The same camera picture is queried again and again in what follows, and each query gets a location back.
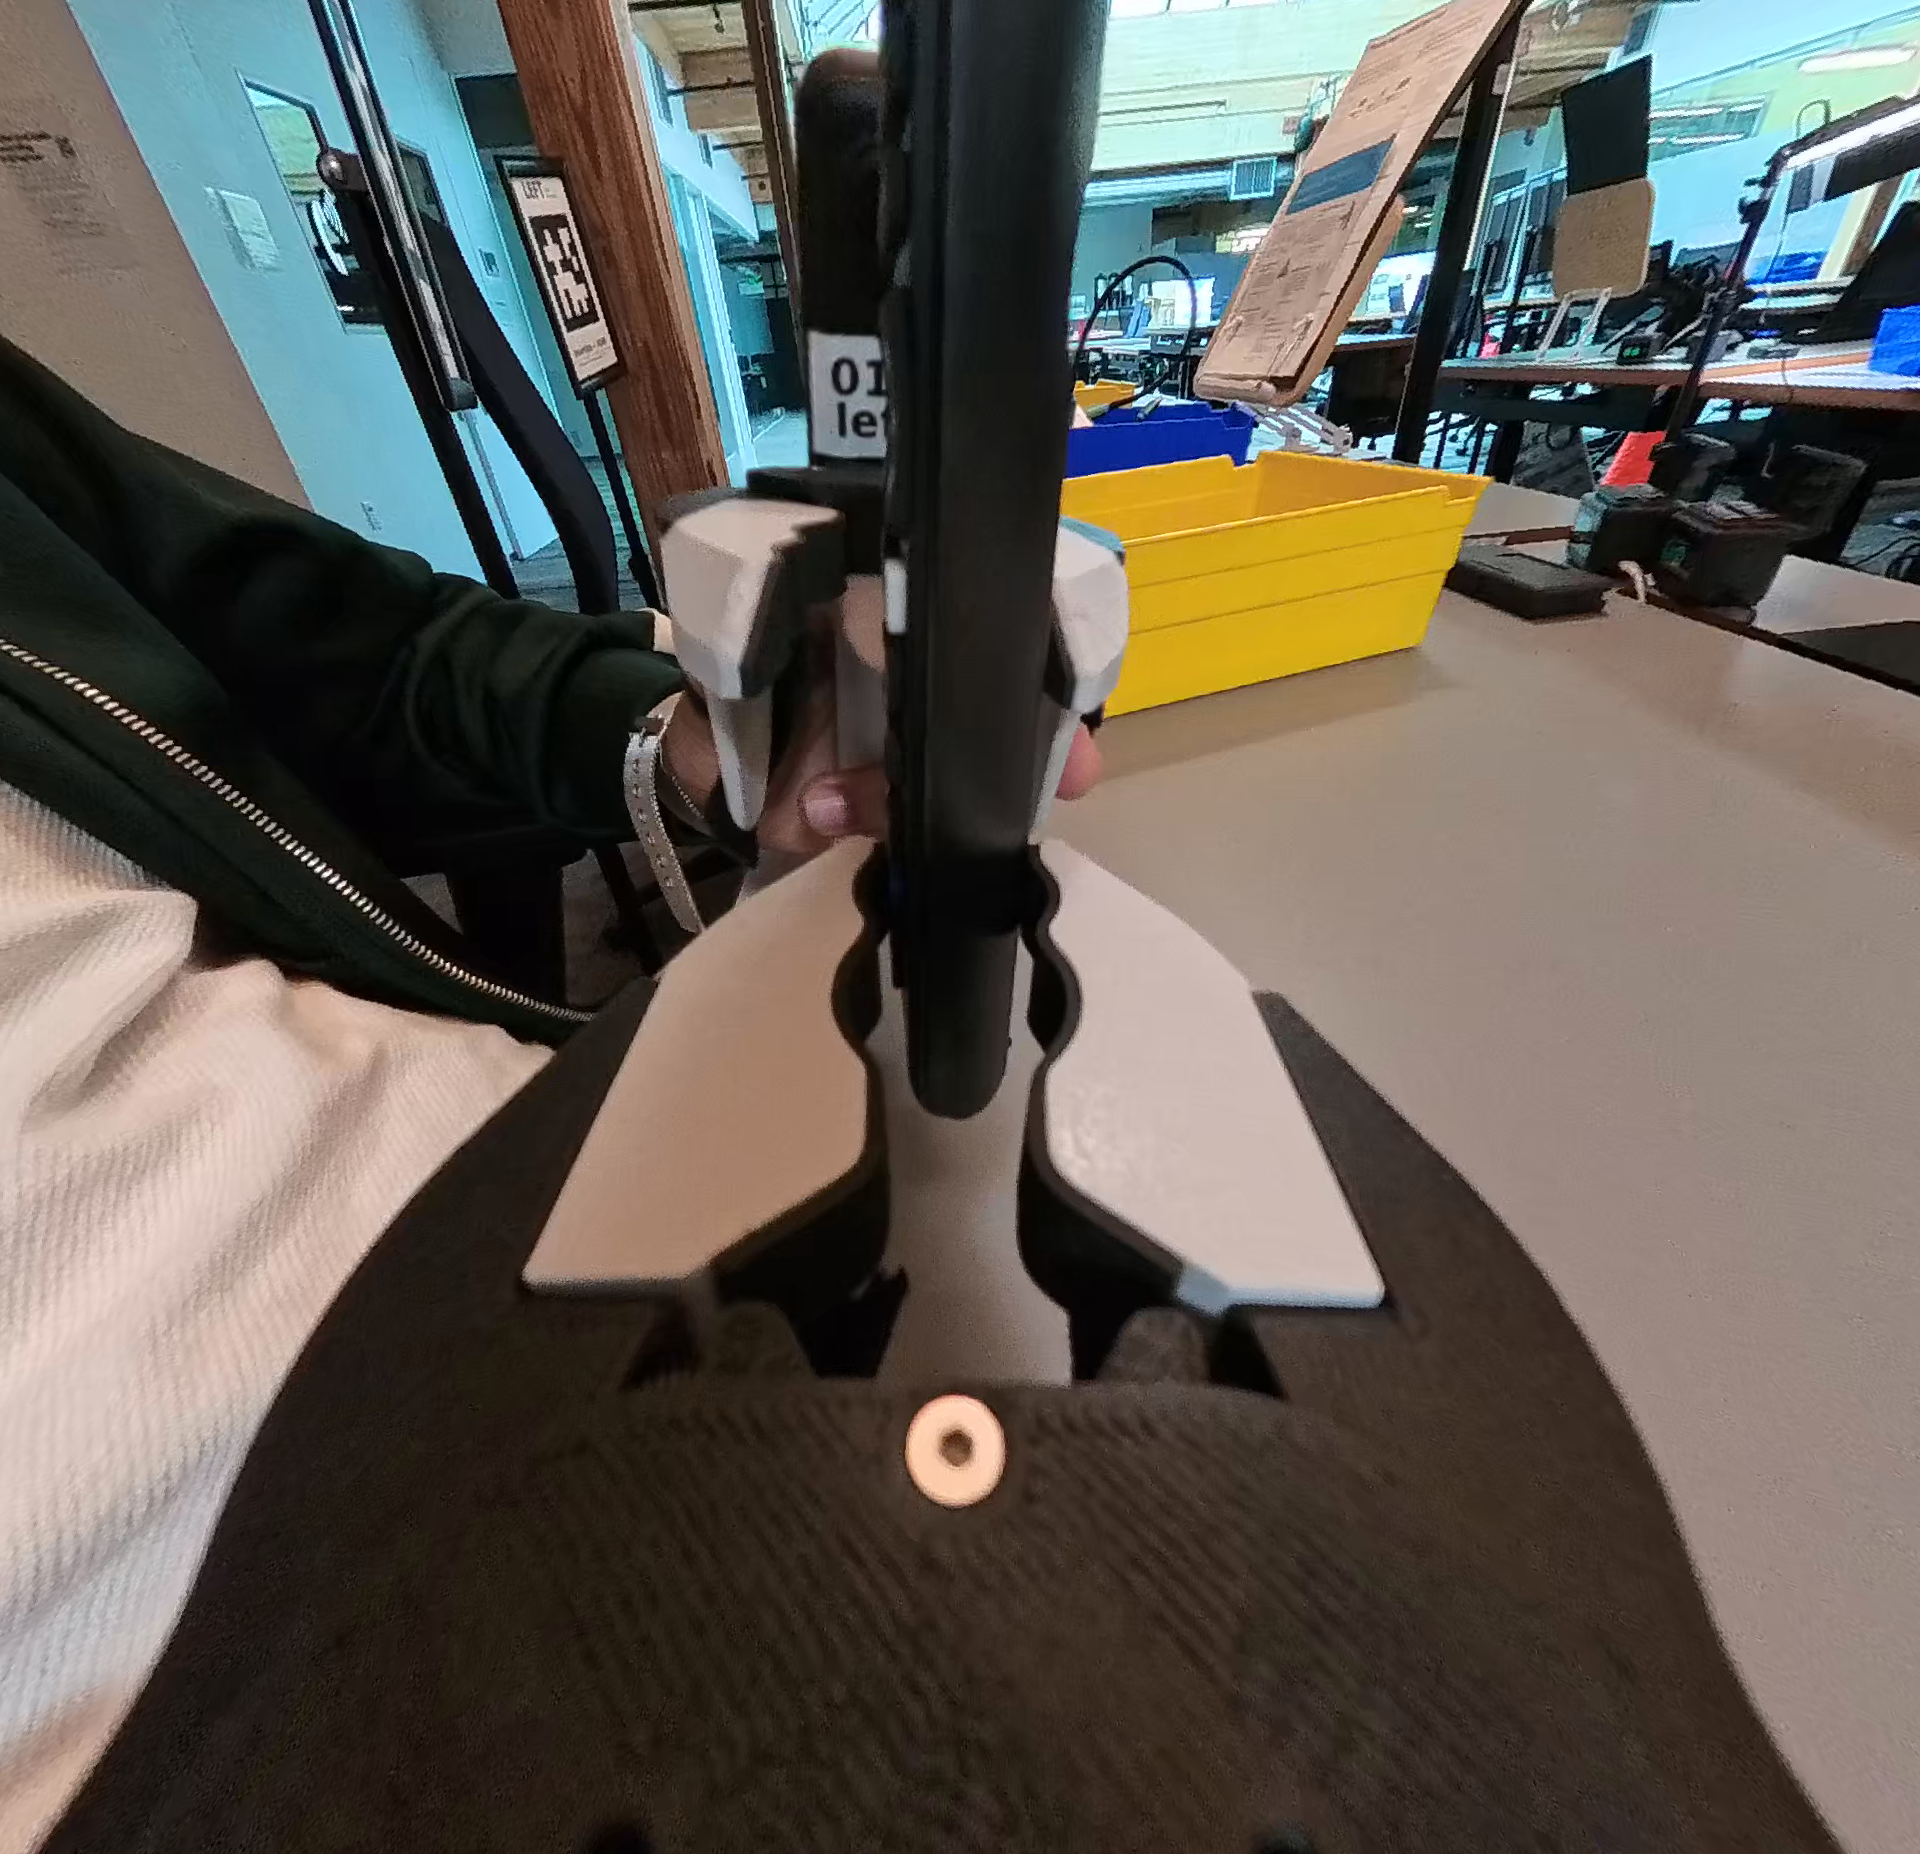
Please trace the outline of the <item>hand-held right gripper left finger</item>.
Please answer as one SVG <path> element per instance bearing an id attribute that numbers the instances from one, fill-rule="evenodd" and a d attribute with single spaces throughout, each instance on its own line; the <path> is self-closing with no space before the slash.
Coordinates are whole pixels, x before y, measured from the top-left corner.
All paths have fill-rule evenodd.
<path id="1" fill-rule="evenodd" d="M 889 1346 L 889 1131 L 871 1050 L 886 859 L 842 840 L 662 973 L 523 1291 L 778 1310 L 820 1374 Z"/>

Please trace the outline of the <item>black remote control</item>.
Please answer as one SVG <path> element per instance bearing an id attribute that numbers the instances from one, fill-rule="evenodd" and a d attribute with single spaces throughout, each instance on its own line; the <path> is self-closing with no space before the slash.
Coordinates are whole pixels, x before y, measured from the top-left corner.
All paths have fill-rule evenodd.
<path id="1" fill-rule="evenodd" d="M 881 0 L 888 918 L 922 1108 L 1007 1064 L 1109 0 Z"/>

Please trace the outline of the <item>yellow plastic bin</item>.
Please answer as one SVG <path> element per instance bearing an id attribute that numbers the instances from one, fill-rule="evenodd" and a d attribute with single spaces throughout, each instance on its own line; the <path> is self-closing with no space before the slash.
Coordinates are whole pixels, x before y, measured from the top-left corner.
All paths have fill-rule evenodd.
<path id="1" fill-rule="evenodd" d="M 1073 477 L 1062 516 L 1123 544 L 1110 718 L 1419 648 L 1492 481 L 1264 453 Z"/>

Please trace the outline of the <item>person's left forearm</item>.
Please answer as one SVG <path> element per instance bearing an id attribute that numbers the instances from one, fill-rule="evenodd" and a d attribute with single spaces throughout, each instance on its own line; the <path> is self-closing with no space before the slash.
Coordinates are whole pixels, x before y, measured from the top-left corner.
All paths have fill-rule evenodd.
<path id="1" fill-rule="evenodd" d="M 122 709 L 348 873 L 397 831 L 630 840 L 681 686 L 639 614 L 503 598 L 164 448 L 4 342 L 4 786 L 149 871 L 225 820 Z"/>

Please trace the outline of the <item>grey desk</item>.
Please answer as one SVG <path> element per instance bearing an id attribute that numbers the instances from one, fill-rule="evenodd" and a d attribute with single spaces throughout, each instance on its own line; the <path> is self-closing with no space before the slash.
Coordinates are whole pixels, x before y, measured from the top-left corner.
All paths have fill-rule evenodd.
<path id="1" fill-rule="evenodd" d="M 1915 1850 L 1915 696 L 1637 602 L 1113 722 L 1048 828 L 1508 1223 L 1850 1850 Z"/>

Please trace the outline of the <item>black desk mat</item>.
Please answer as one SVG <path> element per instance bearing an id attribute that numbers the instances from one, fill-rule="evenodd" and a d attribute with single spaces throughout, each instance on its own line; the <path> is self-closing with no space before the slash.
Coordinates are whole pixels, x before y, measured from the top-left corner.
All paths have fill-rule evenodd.
<path id="1" fill-rule="evenodd" d="M 1920 624 L 1915 618 L 1798 628 L 1789 633 L 1756 628 L 1754 635 L 1767 646 L 1785 648 L 1818 666 L 1831 666 L 1858 680 L 1919 696 Z"/>

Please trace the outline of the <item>person's left hand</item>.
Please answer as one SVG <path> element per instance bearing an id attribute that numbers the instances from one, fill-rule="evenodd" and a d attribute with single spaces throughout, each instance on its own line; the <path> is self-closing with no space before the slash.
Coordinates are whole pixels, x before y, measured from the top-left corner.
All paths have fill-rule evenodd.
<path id="1" fill-rule="evenodd" d="M 836 762 L 835 633 L 815 644 L 783 676 L 789 719 L 752 828 L 757 859 L 812 859 L 846 839 L 886 839 L 889 788 L 881 764 L 844 767 Z M 661 736 L 661 800 L 672 826 L 686 835 L 720 835 L 726 811 L 715 731 L 701 688 L 685 677 Z"/>

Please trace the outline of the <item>wooden pillar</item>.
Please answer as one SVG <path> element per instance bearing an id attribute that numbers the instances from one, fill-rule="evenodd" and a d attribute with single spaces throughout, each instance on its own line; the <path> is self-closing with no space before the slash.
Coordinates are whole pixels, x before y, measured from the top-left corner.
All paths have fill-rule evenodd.
<path id="1" fill-rule="evenodd" d="M 612 383 L 640 519 L 661 539 L 678 497 L 729 466 L 685 275 L 630 0 L 495 0 L 535 140 L 561 161 L 624 372 Z"/>

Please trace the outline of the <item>black round hoop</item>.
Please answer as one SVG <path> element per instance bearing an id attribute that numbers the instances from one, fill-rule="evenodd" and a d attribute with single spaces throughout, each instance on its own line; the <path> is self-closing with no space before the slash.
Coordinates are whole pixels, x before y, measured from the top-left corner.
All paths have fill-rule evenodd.
<path id="1" fill-rule="evenodd" d="M 1177 360 L 1180 364 L 1186 364 L 1186 360 L 1195 352 L 1197 340 L 1202 330 L 1202 317 L 1205 317 L 1202 315 L 1202 306 L 1205 306 L 1202 282 L 1197 282 L 1197 278 L 1193 275 L 1188 265 L 1183 261 L 1178 261 L 1177 255 L 1148 253 L 1148 255 L 1141 255 L 1138 261 L 1131 263 L 1127 267 L 1117 270 L 1114 273 L 1101 275 L 1100 294 L 1093 302 L 1093 309 L 1088 310 L 1088 317 L 1083 319 L 1083 325 L 1077 334 L 1077 342 L 1073 348 L 1076 371 L 1083 369 L 1085 356 L 1088 356 L 1088 342 L 1098 334 L 1101 317 L 1109 315 L 1110 309 L 1117 309 L 1117 302 L 1123 305 L 1122 296 L 1127 294 L 1127 289 L 1133 286 L 1133 281 L 1152 267 L 1170 270 L 1178 278 L 1178 282 L 1186 282 L 1186 286 L 1188 286 L 1188 327 L 1180 334 L 1180 338 L 1175 342 L 1172 352 L 1177 356 Z"/>

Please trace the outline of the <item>cardboard panel on stand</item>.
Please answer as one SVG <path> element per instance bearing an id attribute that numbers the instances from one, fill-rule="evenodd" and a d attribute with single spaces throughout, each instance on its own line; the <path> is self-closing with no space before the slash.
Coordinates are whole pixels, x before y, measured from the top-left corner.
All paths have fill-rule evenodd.
<path id="1" fill-rule="evenodd" d="M 1397 234 L 1409 172 L 1529 2 L 1449 0 L 1366 44 L 1218 319 L 1197 396 L 1303 401 Z"/>

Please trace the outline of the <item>black battery charger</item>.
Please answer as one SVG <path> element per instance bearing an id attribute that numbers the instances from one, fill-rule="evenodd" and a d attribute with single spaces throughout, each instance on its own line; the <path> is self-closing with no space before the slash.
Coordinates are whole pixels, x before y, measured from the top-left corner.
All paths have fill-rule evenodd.
<path id="1" fill-rule="evenodd" d="M 1675 512 L 1666 489 L 1634 485 L 1597 485 L 1575 505 L 1564 562 L 1596 574 L 1617 575 L 1626 562 L 1648 566 Z"/>
<path id="2" fill-rule="evenodd" d="M 1648 577 L 1686 607 L 1754 608 L 1801 537 L 1753 500 L 1684 500 L 1665 520 Z"/>

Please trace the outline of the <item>person's torso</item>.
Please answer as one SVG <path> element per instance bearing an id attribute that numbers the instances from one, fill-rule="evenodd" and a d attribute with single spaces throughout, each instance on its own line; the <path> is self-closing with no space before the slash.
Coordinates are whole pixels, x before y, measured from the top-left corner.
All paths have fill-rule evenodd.
<path id="1" fill-rule="evenodd" d="M 215 948 L 4 736 L 3 1845 L 157 1667 L 278 1386 L 553 1052 Z"/>

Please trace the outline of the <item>small cardboard covered tablet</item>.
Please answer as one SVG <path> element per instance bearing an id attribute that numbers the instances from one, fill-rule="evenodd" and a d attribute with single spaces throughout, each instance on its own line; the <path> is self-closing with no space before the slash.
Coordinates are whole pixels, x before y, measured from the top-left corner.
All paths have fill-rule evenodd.
<path id="1" fill-rule="evenodd" d="M 1644 289 L 1653 201 L 1648 176 L 1562 197 L 1550 267 L 1559 302 L 1628 298 Z"/>

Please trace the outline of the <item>black background monitor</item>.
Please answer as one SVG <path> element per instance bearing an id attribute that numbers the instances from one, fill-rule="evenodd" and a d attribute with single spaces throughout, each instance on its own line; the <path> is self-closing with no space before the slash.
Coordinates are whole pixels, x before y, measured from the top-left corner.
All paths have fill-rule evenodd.
<path id="1" fill-rule="evenodd" d="M 1644 181 L 1648 161 L 1652 58 L 1637 55 L 1562 91 L 1568 197 Z"/>

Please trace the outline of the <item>long wooden workbench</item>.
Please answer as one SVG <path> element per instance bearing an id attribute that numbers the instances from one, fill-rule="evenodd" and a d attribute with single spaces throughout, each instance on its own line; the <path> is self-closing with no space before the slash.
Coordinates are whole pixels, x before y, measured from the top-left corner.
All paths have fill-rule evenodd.
<path id="1" fill-rule="evenodd" d="M 1858 345 L 1794 352 L 1734 352 L 1708 364 L 1693 383 L 1681 360 L 1624 360 L 1614 348 L 1560 346 L 1454 358 L 1439 367 L 1428 415 L 1481 433 L 1471 445 L 1473 475 L 1513 481 L 1529 425 L 1573 433 L 1665 428 L 1691 392 L 1691 411 L 1807 409 L 1831 415 L 1915 417 L 1914 378 L 1877 372 Z"/>

